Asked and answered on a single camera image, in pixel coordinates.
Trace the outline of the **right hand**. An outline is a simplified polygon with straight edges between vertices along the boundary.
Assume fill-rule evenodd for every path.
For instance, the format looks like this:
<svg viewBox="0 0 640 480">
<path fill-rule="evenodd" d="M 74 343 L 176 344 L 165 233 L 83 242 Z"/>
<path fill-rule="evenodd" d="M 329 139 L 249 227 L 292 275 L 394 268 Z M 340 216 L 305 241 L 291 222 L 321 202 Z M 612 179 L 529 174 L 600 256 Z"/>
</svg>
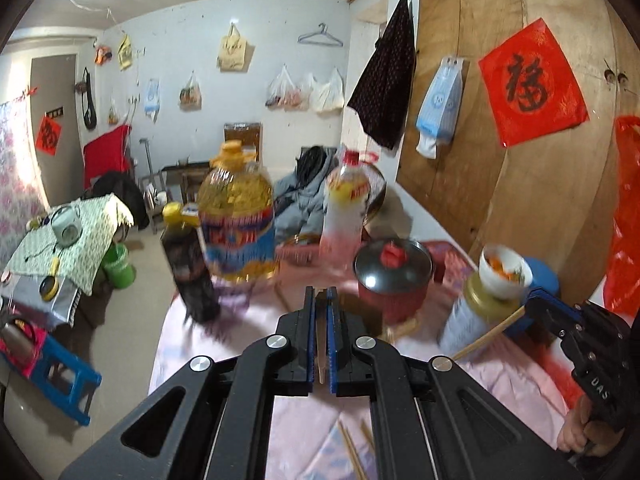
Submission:
<svg viewBox="0 0 640 480">
<path fill-rule="evenodd" d="M 582 396 L 567 413 L 556 439 L 556 445 L 561 452 L 603 457 L 620 443 L 623 430 L 614 431 L 605 422 L 592 420 L 592 411 L 592 402 L 588 396 Z"/>
</svg>

